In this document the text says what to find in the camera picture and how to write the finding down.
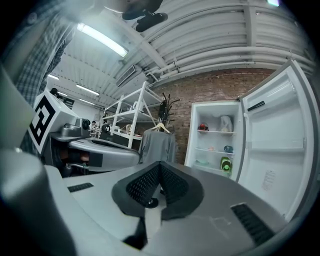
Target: gray jacket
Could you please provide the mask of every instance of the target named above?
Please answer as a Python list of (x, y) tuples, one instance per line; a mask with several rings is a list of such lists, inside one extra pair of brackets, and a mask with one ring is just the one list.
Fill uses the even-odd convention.
[(153, 163), (154, 161), (174, 162), (176, 137), (172, 133), (148, 129), (143, 133), (139, 153), (140, 163)]

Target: refrigerator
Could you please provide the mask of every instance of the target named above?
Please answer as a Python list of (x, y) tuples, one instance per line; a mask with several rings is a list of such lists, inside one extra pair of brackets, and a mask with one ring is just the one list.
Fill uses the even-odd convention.
[[(220, 130), (221, 116), (232, 130)], [(308, 79), (289, 60), (238, 100), (192, 104), (184, 164), (238, 182), (290, 221), (318, 175), (319, 120)], [(208, 130), (199, 130), (202, 123)], [(230, 172), (222, 171), (222, 157)]]

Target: open refrigerator door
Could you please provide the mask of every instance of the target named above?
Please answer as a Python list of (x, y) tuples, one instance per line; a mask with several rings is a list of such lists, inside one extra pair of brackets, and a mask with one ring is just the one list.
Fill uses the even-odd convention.
[(296, 61), (241, 98), (245, 144), (238, 182), (291, 220), (316, 170), (318, 108)]

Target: green bottle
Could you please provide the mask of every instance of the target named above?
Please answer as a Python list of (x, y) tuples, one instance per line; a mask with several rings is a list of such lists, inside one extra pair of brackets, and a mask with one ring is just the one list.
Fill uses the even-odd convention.
[(229, 157), (226, 157), (226, 156), (221, 157), (220, 167), (221, 167), (221, 170), (224, 173), (230, 173), (231, 172), (232, 163), (231, 163)]

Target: label sticker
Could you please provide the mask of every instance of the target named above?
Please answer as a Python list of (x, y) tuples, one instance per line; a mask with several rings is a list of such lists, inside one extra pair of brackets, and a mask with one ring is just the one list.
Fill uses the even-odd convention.
[(264, 175), (264, 179), (262, 182), (262, 188), (265, 191), (269, 191), (275, 182), (276, 173), (273, 170), (267, 170)]

